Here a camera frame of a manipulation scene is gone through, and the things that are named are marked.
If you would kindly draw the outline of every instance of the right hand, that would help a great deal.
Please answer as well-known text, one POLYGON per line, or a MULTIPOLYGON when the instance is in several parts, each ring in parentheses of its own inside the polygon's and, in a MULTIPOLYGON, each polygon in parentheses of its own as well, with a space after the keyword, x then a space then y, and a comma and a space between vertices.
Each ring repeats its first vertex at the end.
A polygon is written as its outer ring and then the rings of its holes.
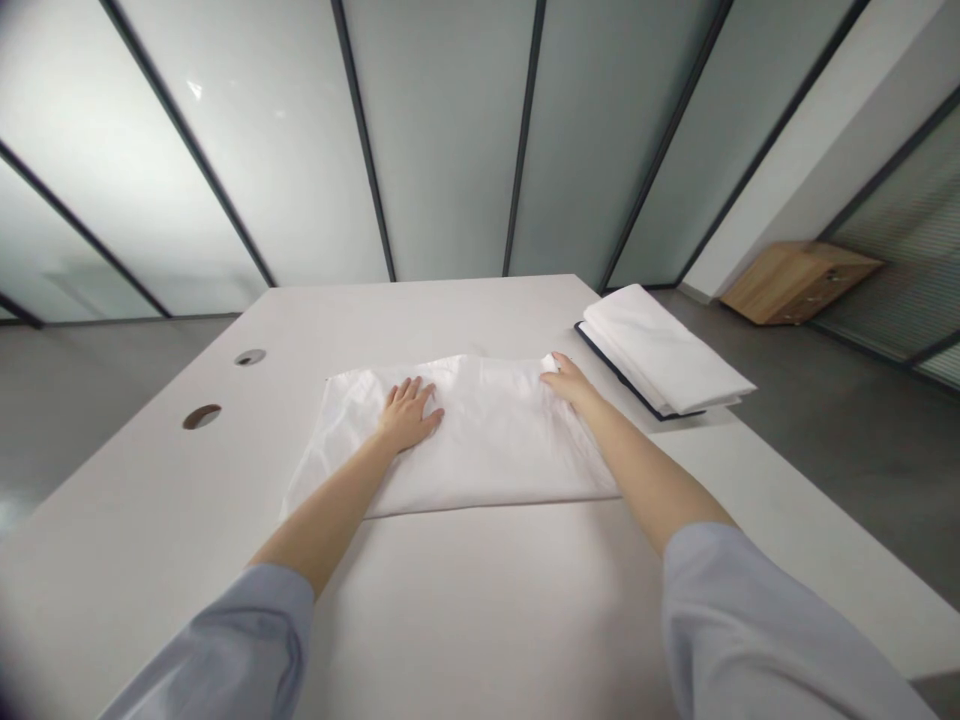
POLYGON ((543 373, 540 375, 540 379, 549 385, 557 395, 575 408, 600 397, 600 393, 590 384, 587 376, 574 364, 573 360, 563 353, 555 352, 552 354, 560 366, 560 372, 543 373))

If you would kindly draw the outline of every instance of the wooden cabinet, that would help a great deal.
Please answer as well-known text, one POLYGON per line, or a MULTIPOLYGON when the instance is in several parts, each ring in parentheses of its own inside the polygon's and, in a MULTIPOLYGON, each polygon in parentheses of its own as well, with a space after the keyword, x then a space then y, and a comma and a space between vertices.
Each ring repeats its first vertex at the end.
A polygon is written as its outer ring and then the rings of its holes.
POLYGON ((826 243, 776 243, 720 301, 757 325, 799 325, 881 265, 826 243))

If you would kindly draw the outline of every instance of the folded white cloth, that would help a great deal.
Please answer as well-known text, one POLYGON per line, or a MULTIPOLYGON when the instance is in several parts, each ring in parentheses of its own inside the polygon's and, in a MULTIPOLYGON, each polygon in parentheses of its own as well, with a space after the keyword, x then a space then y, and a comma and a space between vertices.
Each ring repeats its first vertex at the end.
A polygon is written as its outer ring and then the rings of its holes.
POLYGON ((433 437, 390 466, 367 517, 478 505, 618 497, 616 482, 569 403, 540 380, 543 360, 457 355, 422 365, 352 370, 327 380, 313 437, 284 498, 286 517, 369 437, 393 385, 436 383, 433 437))
POLYGON ((757 389, 639 285, 583 317, 580 329, 661 414, 731 405, 757 389))

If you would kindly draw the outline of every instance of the black tray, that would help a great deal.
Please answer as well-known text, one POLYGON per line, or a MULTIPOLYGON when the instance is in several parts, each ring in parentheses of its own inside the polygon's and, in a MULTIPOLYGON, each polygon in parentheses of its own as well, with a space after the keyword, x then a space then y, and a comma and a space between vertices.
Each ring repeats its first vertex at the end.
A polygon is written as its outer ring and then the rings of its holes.
POLYGON ((578 323, 575 323, 573 326, 573 329, 577 331, 577 335, 583 338, 583 341, 587 344, 587 347, 593 350, 593 352, 596 353, 597 357, 603 360, 603 364, 606 365, 608 368, 610 368, 611 371, 613 371, 613 374, 617 376, 617 380, 619 380, 621 383, 626 385, 627 390, 632 392, 636 396, 637 400, 642 402, 643 406, 647 408, 647 410, 649 410, 650 413, 657 420, 659 420, 660 422, 663 422, 664 420, 679 420, 680 418, 696 417, 697 415, 703 415, 706 412, 706 410, 697 410, 696 412, 687 413, 686 415, 679 415, 677 413, 673 413, 672 415, 661 415, 660 413, 658 413, 656 410, 653 409, 653 405, 647 402, 647 399, 643 395, 641 395, 640 391, 633 386, 633 383, 627 380, 627 376, 624 375, 622 372, 620 372, 620 369, 613 364, 613 361, 611 361, 610 358, 604 355, 600 351, 600 348, 598 348, 596 345, 593 344, 593 341, 587 337, 587 334, 580 329, 581 325, 583 325, 583 320, 581 320, 578 323))

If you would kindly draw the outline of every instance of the stack of folded towels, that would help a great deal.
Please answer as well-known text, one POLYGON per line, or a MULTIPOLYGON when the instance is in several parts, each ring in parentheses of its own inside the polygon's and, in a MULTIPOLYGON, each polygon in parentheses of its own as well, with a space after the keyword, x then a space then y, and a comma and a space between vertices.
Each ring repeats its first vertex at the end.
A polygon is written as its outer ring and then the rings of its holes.
POLYGON ((660 419, 733 405, 757 389, 639 285, 583 317, 577 331, 660 419))

